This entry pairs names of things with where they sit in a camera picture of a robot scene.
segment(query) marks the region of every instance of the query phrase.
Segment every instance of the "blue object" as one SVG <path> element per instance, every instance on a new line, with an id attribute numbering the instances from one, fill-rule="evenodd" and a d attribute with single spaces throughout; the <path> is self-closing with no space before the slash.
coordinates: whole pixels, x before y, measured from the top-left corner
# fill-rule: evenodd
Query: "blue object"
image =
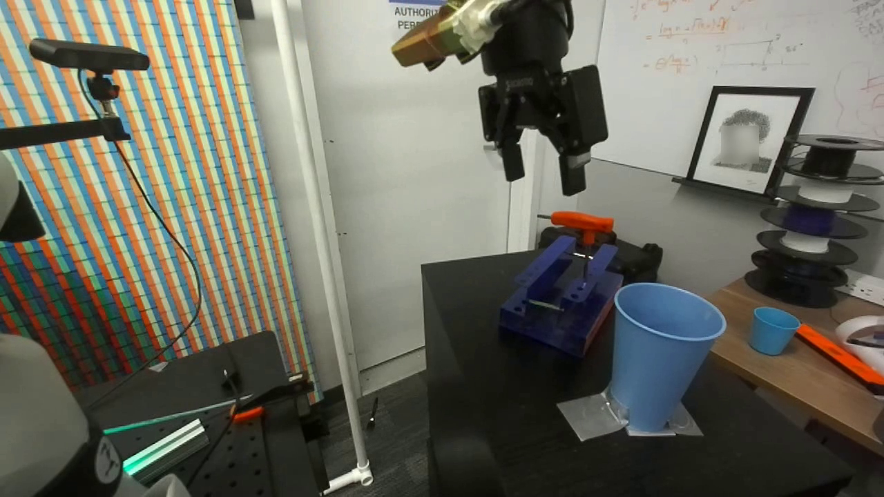
<path id="1" fill-rule="evenodd" d="M 766 357 L 781 353 L 795 336 L 799 318 L 776 306 L 756 306 L 752 320 L 752 347 Z"/>
<path id="2" fill-rule="evenodd" d="M 803 231 L 811 238 L 828 238 L 834 226 L 834 211 L 789 204 L 784 215 L 784 229 Z"/>
<path id="3" fill-rule="evenodd" d="M 584 357 L 611 309 L 621 276 L 611 273 L 615 245 L 600 245 L 588 266 L 575 262 L 575 238 L 555 238 L 517 278 L 501 306 L 501 329 Z"/>
<path id="4" fill-rule="evenodd" d="M 664 430 L 726 320 L 711 300 L 671 284 L 615 293 L 611 398 L 629 429 Z"/>

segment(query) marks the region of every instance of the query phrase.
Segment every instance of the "whiteboard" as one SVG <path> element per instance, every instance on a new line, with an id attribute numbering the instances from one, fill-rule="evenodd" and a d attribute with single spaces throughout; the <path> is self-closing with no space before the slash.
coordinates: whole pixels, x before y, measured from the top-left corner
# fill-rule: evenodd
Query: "whiteboard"
<path id="1" fill-rule="evenodd" d="M 607 0 L 600 71 L 613 164 L 686 178 L 713 86 L 816 89 L 800 132 L 884 139 L 884 0 Z"/>

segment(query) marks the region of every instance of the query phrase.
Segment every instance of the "spool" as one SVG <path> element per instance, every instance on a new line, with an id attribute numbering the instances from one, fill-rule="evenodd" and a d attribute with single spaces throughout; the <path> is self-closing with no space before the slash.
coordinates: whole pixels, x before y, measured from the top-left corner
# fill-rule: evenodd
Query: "spool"
<path id="1" fill-rule="evenodd" d="M 781 245 L 800 251 L 800 253 L 827 253 L 828 251 L 828 238 L 811 238 L 803 231 L 784 231 Z"/>
<path id="2" fill-rule="evenodd" d="M 762 212 L 762 219 L 773 226 L 781 226 L 788 231 L 800 231 L 809 238 L 850 241 L 850 238 L 868 235 L 864 226 L 838 215 L 834 211 L 807 206 L 807 204 L 771 206 Z"/>
<path id="3" fill-rule="evenodd" d="M 832 244 L 827 238 L 803 241 L 800 235 L 789 235 L 789 245 L 788 245 L 788 244 L 781 244 L 788 235 L 789 231 L 780 231 L 780 229 L 759 231 L 756 244 L 762 244 L 769 251 L 780 251 L 784 256 L 795 256 L 795 259 L 803 259 L 811 266 L 853 266 L 857 262 L 857 253 L 843 244 Z"/>
<path id="4" fill-rule="evenodd" d="M 818 202 L 818 198 L 807 198 L 800 197 L 800 189 L 799 184 L 788 184 L 788 189 L 780 189 L 776 193 L 780 198 L 789 202 L 789 204 L 807 204 L 807 206 L 823 206 L 823 211 L 843 211 L 843 212 L 872 212 L 878 211 L 882 204 L 861 197 L 861 193 L 853 193 L 849 202 L 843 204 L 828 204 L 828 202 Z"/>
<path id="5" fill-rule="evenodd" d="M 799 146 L 809 146 L 800 173 L 818 180 L 849 180 L 857 151 L 884 151 L 884 142 L 849 135 L 799 135 Z"/>
<path id="6" fill-rule="evenodd" d="M 816 183 L 816 180 L 800 180 L 799 183 L 799 197 L 818 202 L 818 204 L 849 204 L 853 198 L 853 189 L 850 184 L 839 184 L 839 183 Z"/>
<path id="7" fill-rule="evenodd" d="M 807 287 L 843 287 L 849 273 L 838 266 L 816 266 L 776 251 L 753 251 L 752 262 L 780 284 Z"/>

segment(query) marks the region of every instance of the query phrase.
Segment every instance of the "black cable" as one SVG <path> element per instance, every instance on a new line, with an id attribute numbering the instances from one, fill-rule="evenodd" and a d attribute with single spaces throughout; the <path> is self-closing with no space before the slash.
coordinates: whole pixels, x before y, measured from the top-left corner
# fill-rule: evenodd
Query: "black cable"
<path id="1" fill-rule="evenodd" d="M 369 415 L 368 415 L 368 462 L 378 465 L 378 403 L 381 403 L 381 394 L 374 398 L 369 403 Z"/>
<path id="2" fill-rule="evenodd" d="M 97 110 L 97 106 L 90 102 L 86 86 L 84 86 L 84 68 L 78 71 L 78 82 L 79 82 L 79 93 L 84 100 L 88 102 L 88 107 L 95 110 L 95 115 L 103 115 Z M 121 146 L 115 142 L 111 142 L 111 146 L 115 150 L 115 155 L 121 157 L 121 164 L 128 165 L 132 183 L 135 183 L 135 190 L 140 193 L 144 204 L 148 206 L 148 212 L 161 220 L 162 231 L 172 238 L 172 244 L 184 253 L 189 266 L 191 266 L 191 273 L 193 273 L 193 284 L 195 284 L 195 300 L 193 300 L 193 309 L 191 309 L 191 320 L 183 325 L 183 332 L 148 361 L 161 361 L 191 329 L 193 322 L 200 320 L 201 314 L 201 296 L 205 296 L 205 287 L 201 287 L 201 278 L 200 278 L 200 271 L 195 271 L 195 259 L 193 253 L 184 249 L 184 244 L 172 231 L 172 226 L 166 223 L 166 219 L 161 215 L 161 211 L 151 204 L 151 198 L 146 197 L 140 180 L 135 178 L 135 169 L 129 164 L 129 157 L 121 151 Z M 95 398 L 88 403 L 88 409 L 100 405 L 103 401 L 114 398 L 115 393 L 121 393 L 121 387 L 128 387 L 135 375 L 140 375 L 148 364 L 139 367 L 132 375 L 121 379 L 115 387 L 111 387 L 108 393 L 103 393 L 100 398 Z"/>

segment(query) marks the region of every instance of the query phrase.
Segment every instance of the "black table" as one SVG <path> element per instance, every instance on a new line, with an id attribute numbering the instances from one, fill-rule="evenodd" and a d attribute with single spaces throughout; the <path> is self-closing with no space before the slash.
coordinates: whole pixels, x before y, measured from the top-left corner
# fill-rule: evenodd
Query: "black table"
<path id="1" fill-rule="evenodd" d="M 276 335 L 259 332 L 245 340 L 200 350 L 180 361 L 169 361 L 161 372 L 140 372 L 128 380 L 115 394 L 100 401 L 88 412 L 103 429 L 125 426 L 132 419 L 148 419 L 172 412 L 200 409 L 218 401 L 229 401 L 233 393 L 223 393 L 223 371 L 241 371 L 241 393 L 266 393 L 288 380 L 281 367 Z M 205 415 L 211 441 L 223 429 L 223 412 Z M 144 451 L 157 441 L 162 434 L 191 422 L 162 422 L 157 429 L 144 429 L 132 434 L 114 436 L 121 459 Z M 201 452 L 193 452 L 173 472 L 189 481 Z M 278 398 L 266 403 L 266 419 L 256 426 L 233 429 L 200 478 L 193 481 L 195 494 L 320 494 L 318 491 L 318 462 L 307 448 L 298 403 L 292 398 Z"/>
<path id="2" fill-rule="evenodd" d="M 611 329 L 581 361 L 501 335 L 498 306 L 528 262 L 510 253 L 422 269 L 432 469 L 443 494 L 828 494 L 850 476 L 713 364 L 686 394 L 702 440 L 613 434 L 581 444 L 555 403 L 604 389 Z"/>

